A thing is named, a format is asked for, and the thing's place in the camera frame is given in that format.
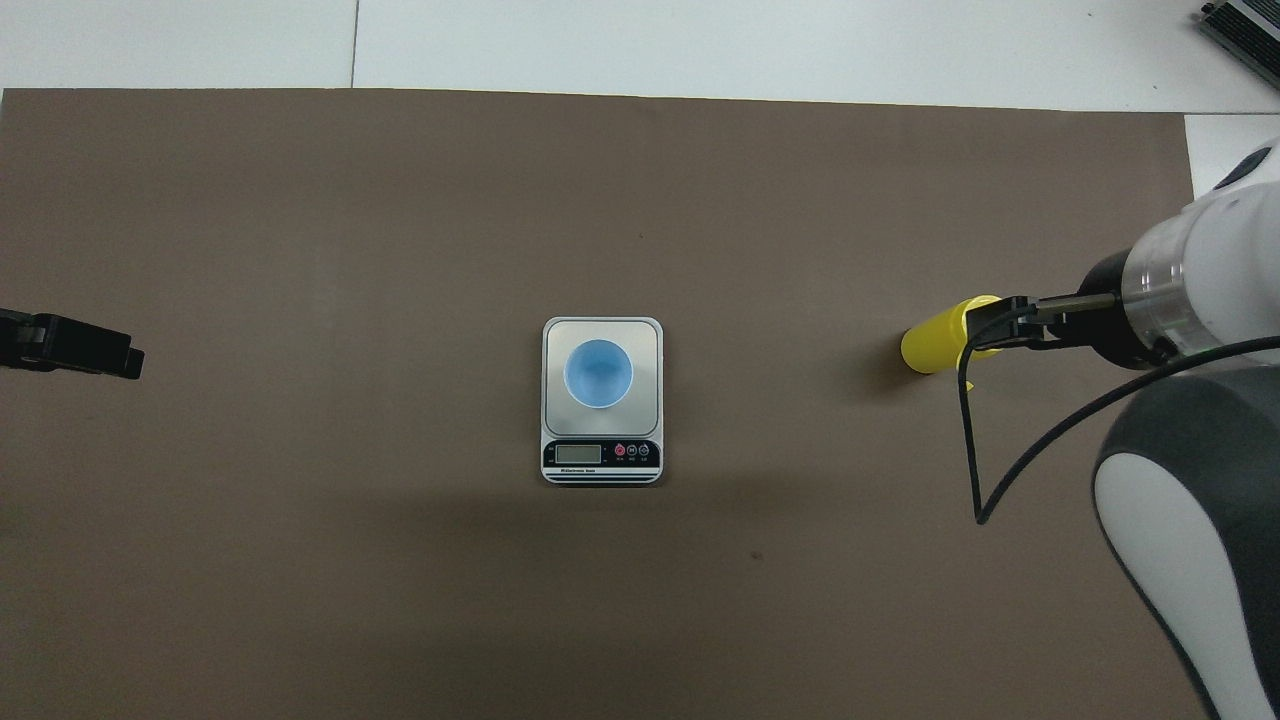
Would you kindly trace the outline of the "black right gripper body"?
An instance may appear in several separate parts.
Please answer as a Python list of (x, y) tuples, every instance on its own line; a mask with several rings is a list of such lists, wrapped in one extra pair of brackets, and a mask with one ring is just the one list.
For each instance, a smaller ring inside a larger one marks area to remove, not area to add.
[(1175, 346), (1158, 337), (1147, 342), (1133, 329), (1123, 301), (1128, 250), (1093, 265), (1075, 293), (1042, 299), (1039, 311), (1053, 320), (1050, 333), (1070, 346), (1088, 346), (1106, 361), (1135, 372), (1152, 370), (1176, 357)]

